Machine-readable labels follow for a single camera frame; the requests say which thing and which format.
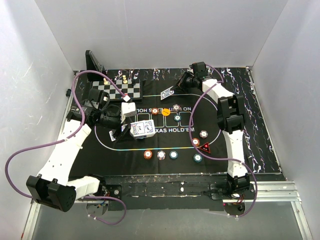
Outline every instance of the chessboard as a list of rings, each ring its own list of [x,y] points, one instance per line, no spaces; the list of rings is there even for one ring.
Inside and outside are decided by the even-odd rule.
[[[128,79],[127,83],[123,83],[123,79],[114,79],[113,82],[124,93],[127,94],[134,102],[142,101],[142,82],[139,79],[135,80],[135,84],[132,84],[132,80]],[[121,94],[115,89],[115,87],[108,82],[107,85],[103,81],[94,81],[92,88],[103,90],[109,94],[110,101],[122,101]]]

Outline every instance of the white cube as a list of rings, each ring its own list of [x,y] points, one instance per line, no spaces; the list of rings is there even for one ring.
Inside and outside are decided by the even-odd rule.
[[[122,102],[121,103],[121,115],[126,118],[137,115],[137,108],[134,102]]]
[[[128,95],[125,95],[125,97],[123,97],[123,100],[125,100],[126,102],[128,102],[130,100],[130,97]]]

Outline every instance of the black marble surface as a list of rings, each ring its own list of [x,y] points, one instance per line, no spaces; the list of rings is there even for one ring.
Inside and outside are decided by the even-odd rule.
[[[244,96],[246,108],[246,125],[244,129],[244,153],[254,173],[279,173],[280,168],[273,152],[264,119],[261,114],[253,85],[244,67],[223,67],[217,70],[224,77],[223,86],[230,92]],[[113,80],[120,75],[134,76],[142,81],[178,80],[186,68],[155,68],[155,69],[128,69],[108,70],[107,76]],[[220,79],[216,72],[210,71],[213,78]],[[78,98],[88,94],[89,83],[79,79],[76,92]]]

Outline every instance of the poker chip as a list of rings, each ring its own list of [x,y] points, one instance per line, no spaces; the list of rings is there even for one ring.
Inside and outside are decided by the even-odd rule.
[[[168,109],[168,108],[164,108],[162,110],[162,115],[165,116],[165,117],[168,117],[170,115],[170,113],[171,113],[170,109]]]
[[[151,113],[152,115],[157,115],[159,113],[158,108],[152,108]]]
[[[146,150],[146,151],[144,152],[143,156],[144,156],[145,159],[151,159],[151,157],[152,157],[152,151]]]
[[[193,142],[193,144],[194,144],[196,147],[198,147],[198,146],[200,145],[200,141],[199,141],[198,138],[192,139],[192,142]]]
[[[200,163],[202,161],[202,156],[200,154],[195,154],[193,156],[193,161],[195,161],[196,163]]]
[[[200,135],[200,138],[206,139],[208,137],[208,132],[203,130],[200,132],[199,135]]]
[[[174,116],[174,120],[179,122],[181,120],[181,116],[180,115],[175,115]]]
[[[170,152],[170,158],[171,159],[176,159],[178,157],[178,153],[176,151],[171,151]]]
[[[178,105],[178,104],[175,104],[175,105],[173,105],[173,111],[174,112],[179,112],[179,110],[180,110],[180,106]]]
[[[164,151],[158,151],[156,156],[159,160],[163,160],[166,158],[166,153]]]

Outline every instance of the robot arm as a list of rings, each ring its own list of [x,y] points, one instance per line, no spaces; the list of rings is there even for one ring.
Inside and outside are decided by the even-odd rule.
[[[123,102],[121,111],[109,111],[108,95],[100,90],[92,89],[89,93],[89,100],[86,100],[82,109],[85,113],[85,124],[73,137],[67,137],[75,132],[81,121],[81,112],[73,106],[67,115],[62,134],[59,140],[66,141],[55,146],[50,158],[43,168],[35,176],[29,176],[26,186],[32,198],[39,204],[67,212],[76,199],[89,194],[103,196],[104,179],[100,176],[84,176],[73,181],[69,180],[69,173],[77,157],[82,144],[91,133],[94,126],[100,125],[111,129],[121,129],[126,117],[134,116],[137,113],[136,105],[133,102]]]
[[[199,88],[206,92],[217,103],[218,126],[222,130],[227,156],[226,190],[229,194],[242,193],[249,189],[250,179],[248,171],[242,163],[244,159],[243,131],[246,123],[244,97],[226,90],[216,79],[208,75],[204,62],[193,63],[175,86],[175,89],[186,91],[188,88]]]

